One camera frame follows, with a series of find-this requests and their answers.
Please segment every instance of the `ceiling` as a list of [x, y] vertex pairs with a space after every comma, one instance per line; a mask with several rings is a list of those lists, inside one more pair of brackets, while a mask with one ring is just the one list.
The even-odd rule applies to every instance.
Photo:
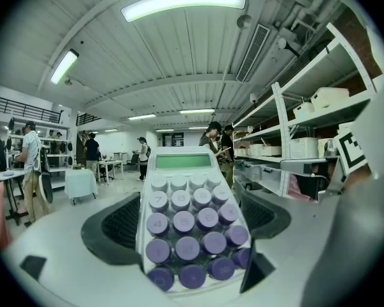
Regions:
[[[127, 23], [120, 10], [136, 1], [21, 1], [0, 32], [0, 85], [118, 122], [154, 113], [141, 122], [156, 129], [204, 126], [212, 115], [177, 111], [216, 106], [213, 120], [227, 124], [262, 84], [235, 81], [256, 25], [283, 22], [295, 4], [179, 8]], [[252, 23], [239, 36], [221, 94], [236, 20], [244, 13]], [[69, 49], [79, 58], [54, 85], [49, 79]]]

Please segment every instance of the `ceiling light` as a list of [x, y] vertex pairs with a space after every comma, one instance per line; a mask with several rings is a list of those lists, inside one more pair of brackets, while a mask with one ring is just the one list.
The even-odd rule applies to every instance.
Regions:
[[181, 114], [203, 114], [203, 113], [213, 113], [215, 109], [191, 109], [191, 110], [181, 110]]
[[135, 116], [135, 117], [129, 117], [129, 120], [141, 120], [142, 118], [151, 118], [151, 117], [156, 117], [154, 114], [150, 115], [143, 115], [143, 116]]
[[121, 9], [127, 22], [164, 10], [192, 6], [222, 6], [243, 9], [245, 0], [141, 0]]
[[63, 77], [65, 72], [73, 64], [73, 62], [78, 58], [78, 56], [78, 52], [73, 49], [70, 49], [70, 51], [68, 51], [67, 54], [64, 56], [63, 60], [61, 60], [61, 62], [58, 64], [55, 72], [51, 76], [50, 81], [54, 84], [57, 84], [58, 81]]

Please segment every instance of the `floor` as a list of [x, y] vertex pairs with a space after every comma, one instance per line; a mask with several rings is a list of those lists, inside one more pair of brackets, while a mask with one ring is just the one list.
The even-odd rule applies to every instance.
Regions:
[[[124, 172], [124, 180], [122, 180], [121, 172], [116, 171], [116, 178], [114, 180], [110, 179], [109, 185], [107, 185], [103, 179], [101, 179], [101, 183], [98, 184], [98, 196], [97, 199], [112, 199], [116, 201], [120, 201], [126, 196], [130, 195], [133, 192], [140, 192], [143, 187], [143, 182], [137, 181], [140, 176], [138, 171], [125, 171]], [[52, 204], [48, 204], [50, 212], [57, 212], [59, 210], [65, 208], [80, 208], [80, 205], [85, 203], [91, 203], [94, 200], [93, 196], [84, 196], [76, 199], [76, 205], [72, 204], [72, 201], [68, 198], [68, 196], [64, 193], [64, 188], [55, 189], [53, 191], [53, 201]], [[42, 216], [42, 212], [38, 203], [35, 204], [33, 201], [35, 214], [37, 217]], [[4, 199], [4, 209], [9, 210], [10, 206], [8, 203], [8, 199]], [[28, 217], [25, 216], [20, 220], [20, 225], [17, 226], [14, 219], [9, 219], [6, 221], [8, 230], [13, 239], [19, 237], [27, 228], [24, 226], [24, 223], [28, 221]]]

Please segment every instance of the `white table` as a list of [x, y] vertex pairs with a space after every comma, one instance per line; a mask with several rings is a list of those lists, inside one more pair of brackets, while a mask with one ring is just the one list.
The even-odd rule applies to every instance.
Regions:
[[101, 183], [100, 165], [105, 165], [105, 172], [106, 172], [106, 176], [107, 176], [107, 184], [109, 184], [108, 165], [113, 165], [113, 178], [115, 178], [115, 168], [114, 168], [114, 165], [116, 165], [116, 164], [121, 164], [121, 174], [122, 174], [122, 179], [124, 179], [124, 162], [123, 161], [99, 161], [97, 163], [98, 182]]
[[20, 192], [21, 192], [21, 196], [24, 199], [24, 193], [23, 193], [23, 190], [22, 190], [22, 187], [21, 187], [20, 177], [25, 175], [26, 171], [24, 171], [23, 169], [20, 169], [20, 170], [12, 169], [12, 170], [10, 170], [8, 172], [12, 172], [13, 175], [11, 175], [9, 177], [6, 177], [6, 176], [3, 175], [4, 172], [0, 172], [0, 182], [4, 182], [4, 186], [6, 187], [6, 191], [7, 191], [8, 202], [10, 203], [10, 208], [11, 208], [9, 210], [10, 215], [6, 216], [6, 219], [14, 219], [15, 223], [18, 226], [18, 225], [20, 225], [20, 218], [22, 218], [23, 216], [28, 215], [28, 213], [27, 212], [19, 212], [19, 210], [17, 208], [17, 202], [15, 201], [15, 198], [14, 198], [13, 187], [12, 187], [12, 183], [11, 183], [10, 179], [11, 178], [16, 178], [17, 184], [18, 184]]
[[75, 198], [98, 194], [94, 174], [89, 169], [70, 169], [65, 172], [65, 194], [76, 204]]

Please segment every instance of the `white container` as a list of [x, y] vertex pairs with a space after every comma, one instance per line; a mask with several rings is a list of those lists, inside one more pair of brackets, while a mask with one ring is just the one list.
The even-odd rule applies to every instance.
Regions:
[[282, 155], [281, 146], [263, 146], [260, 148], [260, 156], [280, 156]]
[[318, 158], [319, 149], [316, 138], [301, 138], [290, 140], [291, 159]]
[[306, 118], [309, 114], [314, 113], [314, 106], [311, 102], [304, 102], [300, 106], [293, 109], [294, 117], [297, 120]]
[[282, 171], [275, 167], [269, 167], [268, 165], [262, 165], [262, 182], [265, 183], [266, 188], [272, 187], [278, 189], [280, 186], [280, 174]]
[[256, 156], [256, 157], [260, 156], [261, 152], [262, 152], [262, 147], [263, 146], [264, 145], [262, 145], [262, 144], [251, 145], [250, 146], [250, 153], [251, 153], [251, 155], [252, 156]]
[[330, 139], [319, 139], [318, 140], [317, 149], [319, 150], [319, 158], [324, 157], [324, 147], [325, 147], [328, 140], [330, 140]]
[[312, 101], [314, 110], [319, 110], [336, 104], [338, 101], [347, 99], [348, 97], [348, 89], [319, 88], [310, 100]]

